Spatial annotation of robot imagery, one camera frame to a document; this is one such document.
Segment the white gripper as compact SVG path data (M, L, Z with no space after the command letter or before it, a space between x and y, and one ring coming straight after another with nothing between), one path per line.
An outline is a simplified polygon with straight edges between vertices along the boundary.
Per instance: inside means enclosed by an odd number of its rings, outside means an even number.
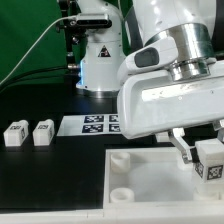
M193 162L183 128L224 118L224 63L210 75L174 82L166 70L129 78L117 98L121 133L128 139L168 131L185 164Z

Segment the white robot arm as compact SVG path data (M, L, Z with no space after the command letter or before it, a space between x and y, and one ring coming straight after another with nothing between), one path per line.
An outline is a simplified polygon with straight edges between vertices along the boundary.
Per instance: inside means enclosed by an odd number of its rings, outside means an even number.
M224 118L224 61L215 58L209 26L215 0L133 0L141 47L111 72L98 50L81 63L82 87L119 89L120 130L128 139L169 133L186 162L181 128Z

